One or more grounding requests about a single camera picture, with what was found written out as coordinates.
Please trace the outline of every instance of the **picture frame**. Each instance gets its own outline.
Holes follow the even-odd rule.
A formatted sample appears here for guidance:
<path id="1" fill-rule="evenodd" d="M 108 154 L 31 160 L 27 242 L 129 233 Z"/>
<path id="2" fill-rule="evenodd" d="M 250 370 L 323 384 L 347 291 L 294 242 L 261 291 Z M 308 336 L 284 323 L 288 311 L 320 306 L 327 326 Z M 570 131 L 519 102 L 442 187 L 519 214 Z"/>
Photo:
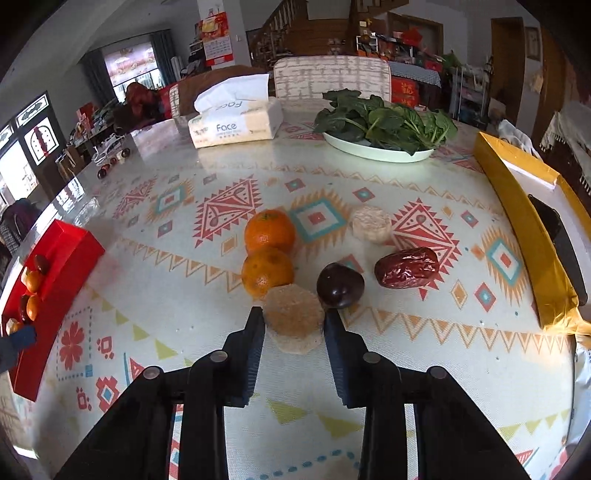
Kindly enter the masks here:
<path id="1" fill-rule="evenodd" d="M 538 28 L 525 28 L 525 53 L 529 59 L 541 61 L 540 31 Z"/>

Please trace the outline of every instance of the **red box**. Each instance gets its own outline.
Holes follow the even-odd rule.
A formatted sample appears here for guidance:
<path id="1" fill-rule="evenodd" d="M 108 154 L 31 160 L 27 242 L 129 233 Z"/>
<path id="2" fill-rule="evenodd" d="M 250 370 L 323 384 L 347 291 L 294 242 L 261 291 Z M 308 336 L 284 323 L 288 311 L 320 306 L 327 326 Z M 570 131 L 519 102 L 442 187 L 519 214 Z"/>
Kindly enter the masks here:
<path id="1" fill-rule="evenodd" d="M 443 63 L 439 61 L 426 60 L 425 68 L 427 70 L 435 70 L 436 72 L 441 73 L 443 71 Z"/>
<path id="2" fill-rule="evenodd" d="M 414 80 L 392 77 L 392 94 L 418 95 L 418 85 Z"/>
<path id="3" fill-rule="evenodd" d="M 404 95 L 402 93 L 392 94 L 392 103 L 401 103 L 410 108 L 415 108 L 418 105 L 418 95 Z"/>
<path id="4" fill-rule="evenodd" d="M 95 106 L 92 105 L 92 102 L 88 102 L 76 110 L 78 121 L 84 126 L 84 130 L 86 130 L 89 135 L 92 133 L 92 127 L 95 126 L 92 121 L 92 113 L 94 111 Z"/>
<path id="5" fill-rule="evenodd" d="M 38 292 L 42 302 L 33 323 L 37 341 L 19 354 L 17 365 L 10 370 L 14 393 L 31 401 L 37 399 L 47 357 L 61 321 L 104 253 L 105 249 L 90 232 L 60 220 L 53 220 L 33 248 L 25 266 L 34 268 L 33 259 L 40 254 L 47 258 L 50 268 Z M 7 321 L 19 318 L 18 307 L 25 293 L 28 293 L 27 288 L 17 280 L 2 312 L 3 334 Z"/>

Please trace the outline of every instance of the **red date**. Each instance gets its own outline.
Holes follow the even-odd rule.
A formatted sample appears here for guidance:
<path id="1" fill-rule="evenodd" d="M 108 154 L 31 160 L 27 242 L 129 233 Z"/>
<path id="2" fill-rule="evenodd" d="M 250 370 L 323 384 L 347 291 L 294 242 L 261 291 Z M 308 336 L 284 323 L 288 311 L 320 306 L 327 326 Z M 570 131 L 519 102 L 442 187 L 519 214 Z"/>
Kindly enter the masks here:
<path id="1" fill-rule="evenodd" d="M 386 288 L 424 287 L 438 272 L 437 254 L 426 247 L 386 255 L 374 267 L 375 278 Z"/>

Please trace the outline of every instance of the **white plate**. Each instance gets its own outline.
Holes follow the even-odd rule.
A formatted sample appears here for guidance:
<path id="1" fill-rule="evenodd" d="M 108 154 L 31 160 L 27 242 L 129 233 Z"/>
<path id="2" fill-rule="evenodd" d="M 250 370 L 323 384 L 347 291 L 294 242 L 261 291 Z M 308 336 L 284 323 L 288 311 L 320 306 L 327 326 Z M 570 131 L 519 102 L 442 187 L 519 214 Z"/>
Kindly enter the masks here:
<path id="1" fill-rule="evenodd" d="M 414 155 L 409 155 L 406 152 L 396 150 L 385 150 L 383 148 L 370 147 L 368 145 L 360 145 L 358 143 L 346 142 L 340 138 L 333 137 L 327 133 L 323 134 L 324 139 L 333 147 L 350 153 L 356 157 L 368 158 L 370 160 L 387 161 L 392 163 L 410 163 L 414 161 L 421 161 L 429 158 L 434 150 L 424 150 L 415 152 Z"/>

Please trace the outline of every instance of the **tissue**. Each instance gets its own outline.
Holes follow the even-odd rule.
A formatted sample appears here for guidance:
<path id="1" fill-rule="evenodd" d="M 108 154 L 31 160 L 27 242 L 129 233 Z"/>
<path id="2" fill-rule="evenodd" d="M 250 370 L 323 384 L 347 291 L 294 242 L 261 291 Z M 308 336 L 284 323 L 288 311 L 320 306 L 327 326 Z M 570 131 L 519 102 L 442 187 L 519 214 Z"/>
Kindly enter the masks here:
<path id="1" fill-rule="evenodd" d="M 234 77 L 195 100 L 199 116 L 189 121 L 196 148 L 270 140 L 283 122 L 281 104 L 268 96 L 268 74 Z"/>

